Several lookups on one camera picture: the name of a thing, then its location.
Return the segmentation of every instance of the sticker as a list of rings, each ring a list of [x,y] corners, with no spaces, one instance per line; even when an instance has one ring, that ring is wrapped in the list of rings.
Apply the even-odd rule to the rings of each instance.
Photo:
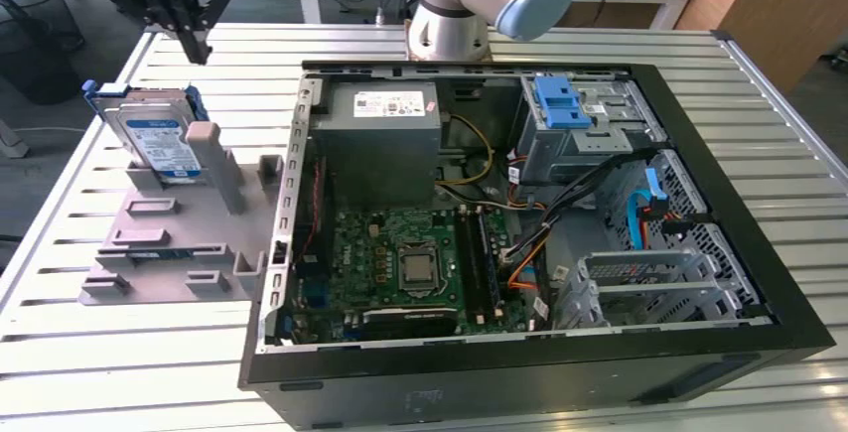
[[[585,114],[606,114],[606,108],[602,104],[582,104],[582,112]]]
[[[546,305],[541,301],[541,298],[538,298],[537,296],[534,297],[534,300],[532,301],[532,308],[538,313],[538,315],[546,319]]]
[[[182,141],[182,128],[173,119],[128,120],[126,134],[158,174],[177,182],[190,182],[189,178],[200,175],[200,163]]]
[[[521,169],[517,167],[509,167],[506,169],[506,173],[509,175],[509,183],[517,184],[521,181]]]
[[[556,265],[556,269],[553,270],[553,274],[550,275],[550,280],[565,281],[566,276],[568,276],[568,268],[561,265]]]
[[[360,91],[353,97],[353,117],[424,116],[421,91]]]
[[[137,253],[128,253],[129,258],[158,258],[158,253],[154,251],[140,251]]]

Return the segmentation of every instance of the aluminum slatted table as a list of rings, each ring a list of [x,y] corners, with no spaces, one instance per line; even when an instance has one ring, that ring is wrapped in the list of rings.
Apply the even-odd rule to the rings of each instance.
[[[209,65],[197,67],[176,41],[142,35],[120,80],[190,80],[245,161],[286,153],[302,60],[404,58],[393,27],[224,24],[210,40]],[[532,43],[492,34],[492,51],[500,62],[658,67],[838,346],[688,403],[393,430],[848,428],[848,176],[736,45],[708,33],[564,30]],[[129,184],[126,161],[96,119],[0,279],[0,428],[290,430],[236,388],[248,302],[77,304]]]

